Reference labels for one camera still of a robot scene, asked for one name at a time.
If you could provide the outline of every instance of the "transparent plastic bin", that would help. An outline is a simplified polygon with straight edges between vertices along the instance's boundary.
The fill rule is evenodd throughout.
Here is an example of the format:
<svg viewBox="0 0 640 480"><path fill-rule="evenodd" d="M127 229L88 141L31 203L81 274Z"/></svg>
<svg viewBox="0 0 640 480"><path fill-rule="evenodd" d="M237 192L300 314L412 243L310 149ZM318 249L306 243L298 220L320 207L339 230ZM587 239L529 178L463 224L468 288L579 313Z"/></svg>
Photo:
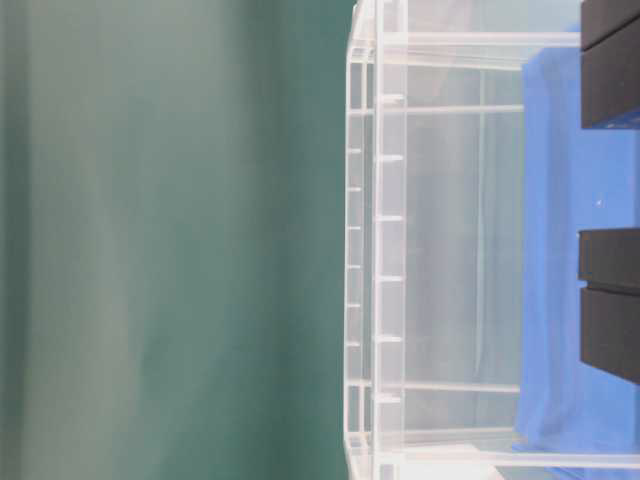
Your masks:
<svg viewBox="0 0 640 480"><path fill-rule="evenodd" d="M354 8L352 479L640 479L638 388L579 359L578 231L640 212L636 134L580 128L579 9Z"/></svg>

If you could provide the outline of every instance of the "green backdrop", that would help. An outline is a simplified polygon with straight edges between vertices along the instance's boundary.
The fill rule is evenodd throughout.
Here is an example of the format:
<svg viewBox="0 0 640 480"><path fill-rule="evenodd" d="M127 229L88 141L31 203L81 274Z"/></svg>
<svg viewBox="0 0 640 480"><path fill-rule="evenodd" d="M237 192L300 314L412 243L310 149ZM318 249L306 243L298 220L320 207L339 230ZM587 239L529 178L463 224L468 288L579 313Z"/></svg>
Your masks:
<svg viewBox="0 0 640 480"><path fill-rule="evenodd" d="M0 477L344 479L351 0L0 7Z"/></svg>

